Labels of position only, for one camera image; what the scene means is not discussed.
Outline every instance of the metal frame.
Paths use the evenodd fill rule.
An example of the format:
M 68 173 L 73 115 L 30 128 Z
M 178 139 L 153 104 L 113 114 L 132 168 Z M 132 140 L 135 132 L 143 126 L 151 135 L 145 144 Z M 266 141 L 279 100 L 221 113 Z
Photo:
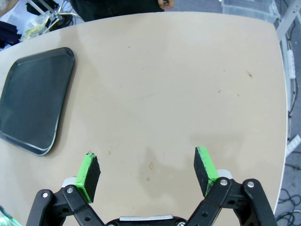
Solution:
M 49 12 L 51 13 L 51 24 L 49 25 L 49 27 L 43 31 L 42 34 L 47 33 L 51 27 L 53 27 L 56 23 L 58 23 L 60 20 L 62 20 L 62 16 L 65 15 L 70 15 L 70 16 L 74 16 L 74 17 L 79 17 L 79 15 L 77 15 L 76 13 L 72 13 L 72 12 L 62 12 L 63 9 L 63 4 L 65 3 L 65 0 L 62 1 L 61 5 L 59 6 L 58 10 L 55 11 L 54 9 L 52 9 L 44 0 L 39 0 L 43 6 L 45 6 L 45 8 L 47 8 L 49 10 Z M 31 4 L 39 13 L 41 13 L 42 15 L 45 15 L 45 12 L 37 6 L 37 4 L 35 4 L 32 0 L 28 0 L 28 3 Z
M 292 0 L 276 30 L 279 41 L 285 38 L 285 34 L 287 33 L 289 27 L 291 26 L 293 20 L 299 14 L 300 8 L 301 8 L 301 0 Z

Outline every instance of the table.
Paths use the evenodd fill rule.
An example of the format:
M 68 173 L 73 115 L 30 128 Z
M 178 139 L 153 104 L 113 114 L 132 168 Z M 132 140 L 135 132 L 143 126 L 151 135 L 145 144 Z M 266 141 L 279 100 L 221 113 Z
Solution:
M 37 157 L 0 140 L 0 201 L 21 224 L 35 194 L 58 191 L 89 151 L 101 166 L 92 206 L 104 222 L 170 213 L 188 218 L 203 199 L 193 168 L 196 146 L 207 147 L 215 166 L 237 182 L 260 180 L 275 207 L 286 102 L 272 24 L 196 12 L 79 24 L 0 52 L 1 88 L 15 60 L 59 47 L 71 48 L 76 64 L 55 146 Z M 66 225 L 74 222 L 69 217 Z M 231 210 L 215 223 L 235 224 Z

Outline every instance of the floor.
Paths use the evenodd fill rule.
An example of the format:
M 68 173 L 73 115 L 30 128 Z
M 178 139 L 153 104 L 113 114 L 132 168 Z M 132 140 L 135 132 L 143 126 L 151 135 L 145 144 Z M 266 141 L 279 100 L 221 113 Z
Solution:
M 276 0 L 278 10 L 280 11 L 280 6 L 282 8 L 281 15 L 283 15 L 286 10 L 285 1 L 287 1 L 287 3 L 289 4 L 289 0 Z M 218 0 L 175 0 L 175 7 L 169 11 L 199 11 L 221 13 L 222 8 L 221 3 Z M 296 80 L 298 84 L 301 84 L 301 25 L 298 20 L 296 20 L 295 23 L 296 25 L 293 29 L 291 39 L 295 59 Z M 301 99 L 298 95 L 291 116 L 291 133 L 289 138 L 293 138 L 297 134 L 301 135 L 301 121 L 299 120 L 301 116 Z M 282 188 L 288 191 L 291 199 L 288 199 L 289 196 L 286 191 L 281 191 L 275 216 L 292 210 L 301 210 L 301 197 L 299 196 L 299 194 L 301 194 L 301 145 L 296 148 L 295 153 L 292 153 L 287 157 L 286 164 L 287 165 L 285 166 L 284 170 Z M 294 213 L 294 217 L 291 217 L 291 221 L 293 219 L 295 220 L 295 225 L 301 224 L 300 213 Z M 292 224 L 288 223 L 288 220 L 282 219 L 278 221 L 278 225 L 286 226 Z

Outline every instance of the cable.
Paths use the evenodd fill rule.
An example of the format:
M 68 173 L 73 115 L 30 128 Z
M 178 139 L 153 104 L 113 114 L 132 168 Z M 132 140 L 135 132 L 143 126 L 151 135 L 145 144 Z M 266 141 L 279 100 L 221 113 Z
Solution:
M 289 163 L 286 163 L 285 165 L 289 166 L 289 167 L 292 167 L 294 170 L 301 170 L 301 167 L 299 167 L 299 166 L 294 166 L 294 165 L 291 165 Z
M 295 26 L 296 26 L 296 22 L 295 22 L 295 20 L 294 20 L 294 21 L 293 21 L 293 26 L 292 26 L 292 28 L 291 28 L 291 30 L 290 30 L 290 33 L 289 33 L 289 36 L 288 36 L 288 40 L 289 40 L 289 41 L 292 40 L 292 32 L 293 32 L 293 29 L 295 28 Z
M 62 10 L 61 10 L 61 12 L 66 12 L 66 6 L 67 6 L 67 4 L 68 4 L 69 2 L 68 1 L 65 1 L 64 2 L 64 4 L 62 5 Z
M 293 108 L 295 107 L 295 103 L 296 103 L 297 95 L 298 95 L 298 83 L 297 83 L 297 79 L 294 79 L 294 81 L 295 81 L 295 89 L 296 90 L 293 92 L 293 94 L 295 94 L 295 98 L 293 100 L 293 104 L 292 104 L 291 110 L 289 111 L 288 117 L 292 116 Z
M 281 191 L 284 191 L 286 193 L 286 195 L 288 196 L 288 198 L 285 198 L 285 199 L 279 198 L 278 204 L 290 201 L 291 204 L 293 205 L 293 210 L 284 212 L 284 213 L 278 215 L 277 217 L 275 217 L 276 221 L 285 219 L 285 220 L 287 220 L 287 226 L 301 226 L 301 224 L 295 224 L 296 218 L 294 215 L 294 213 L 301 213 L 301 210 L 295 210 L 295 207 L 301 203 L 301 196 L 298 194 L 291 196 L 289 194 L 289 192 L 284 188 L 281 188 Z
M 283 2 L 286 4 L 286 7 L 288 7 L 288 4 L 287 4 L 286 0 L 283 0 Z

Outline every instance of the black tray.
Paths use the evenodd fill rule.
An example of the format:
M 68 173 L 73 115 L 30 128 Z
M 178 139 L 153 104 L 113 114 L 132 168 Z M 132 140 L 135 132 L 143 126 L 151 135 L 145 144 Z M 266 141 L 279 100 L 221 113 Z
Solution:
M 52 147 L 74 64 L 69 48 L 18 59 L 0 100 L 0 138 L 38 156 Z

